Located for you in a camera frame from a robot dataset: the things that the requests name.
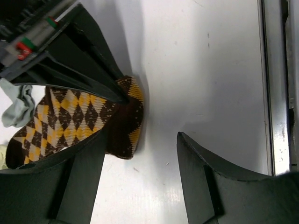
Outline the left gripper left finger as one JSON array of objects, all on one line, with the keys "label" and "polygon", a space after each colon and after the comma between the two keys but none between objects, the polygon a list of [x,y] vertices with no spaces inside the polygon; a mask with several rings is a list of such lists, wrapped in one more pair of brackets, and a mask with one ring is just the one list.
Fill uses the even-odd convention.
[{"label": "left gripper left finger", "polygon": [[1,223],[90,223],[104,157],[100,130],[49,157],[1,170]]}]

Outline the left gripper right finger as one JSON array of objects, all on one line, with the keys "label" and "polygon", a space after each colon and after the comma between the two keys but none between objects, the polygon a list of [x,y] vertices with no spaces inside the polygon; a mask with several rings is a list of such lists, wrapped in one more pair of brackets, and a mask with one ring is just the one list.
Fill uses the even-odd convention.
[{"label": "left gripper right finger", "polygon": [[187,220],[191,224],[296,224],[299,174],[270,176],[233,164],[177,134]]}]

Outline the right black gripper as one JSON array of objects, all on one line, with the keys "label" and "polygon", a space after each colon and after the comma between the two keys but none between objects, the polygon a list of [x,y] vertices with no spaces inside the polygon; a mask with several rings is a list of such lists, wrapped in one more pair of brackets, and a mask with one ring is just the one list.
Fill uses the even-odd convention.
[{"label": "right black gripper", "polygon": [[[111,78],[89,77],[55,60],[48,51],[38,55],[71,10],[76,15],[64,33]],[[7,78],[29,62],[11,82],[78,90],[118,104],[128,97],[113,79],[120,79],[113,54],[95,19],[79,0],[2,0],[0,2],[0,76]]]}]

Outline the brown argyle sock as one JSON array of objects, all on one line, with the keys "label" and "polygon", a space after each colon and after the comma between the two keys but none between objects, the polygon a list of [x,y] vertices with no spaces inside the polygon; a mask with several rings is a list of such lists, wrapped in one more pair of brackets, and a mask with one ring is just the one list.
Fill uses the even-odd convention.
[{"label": "brown argyle sock", "polygon": [[5,164],[15,169],[72,147],[107,129],[106,154],[130,160],[136,151],[144,115],[143,93],[134,77],[116,81],[128,98],[119,104],[95,95],[46,87],[33,116],[8,142]]}]

